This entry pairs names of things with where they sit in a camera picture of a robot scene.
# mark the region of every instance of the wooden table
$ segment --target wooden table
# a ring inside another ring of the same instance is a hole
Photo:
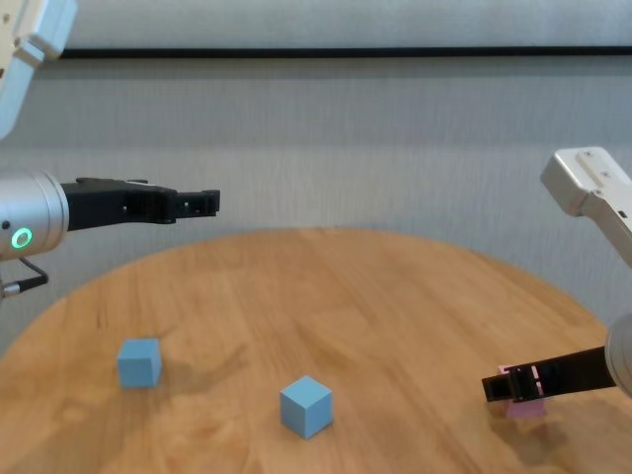
[[[618,389],[517,421],[481,385],[499,364],[604,336],[548,284],[438,242],[361,230],[202,242],[86,284],[8,351],[0,472],[629,473],[632,400]],[[117,352],[143,337],[161,338],[160,386],[120,389]],[[278,411],[304,374],[335,405],[307,441]]]

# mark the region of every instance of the pink object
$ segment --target pink object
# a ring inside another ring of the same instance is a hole
[[[510,365],[499,365],[498,372],[500,374],[507,373],[507,367],[511,367]],[[537,378],[537,370],[535,367],[531,368],[533,370],[533,375]],[[542,388],[540,387],[540,382],[537,382],[538,388],[540,389],[540,393],[542,393]],[[544,416],[544,399],[541,398],[539,400],[531,400],[530,402],[505,402],[507,404],[507,409],[505,411],[505,416],[507,418],[538,418]]]

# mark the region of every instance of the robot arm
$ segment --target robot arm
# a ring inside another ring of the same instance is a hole
[[[558,151],[541,181],[566,213],[593,220],[632,267],[632,180],[604,149]],[[484,378],[487,401],[526,402],[614,386],[632,397],[630,342],[632,315],[627,315],[610,328],[602,347],[515,365]]]
[[[36,69],[64,49],[76,12],[75,0],[0,3],[0,140],[13,129]],[[26,257],[52,250],[68,231],[126,222],[173,224],[218,210],[219,191],[178,193],[142,180],[59,184],[42,171],[0,170],[0,263],[19,259],[39,274],[0,281],[0,302],[48,282]]]

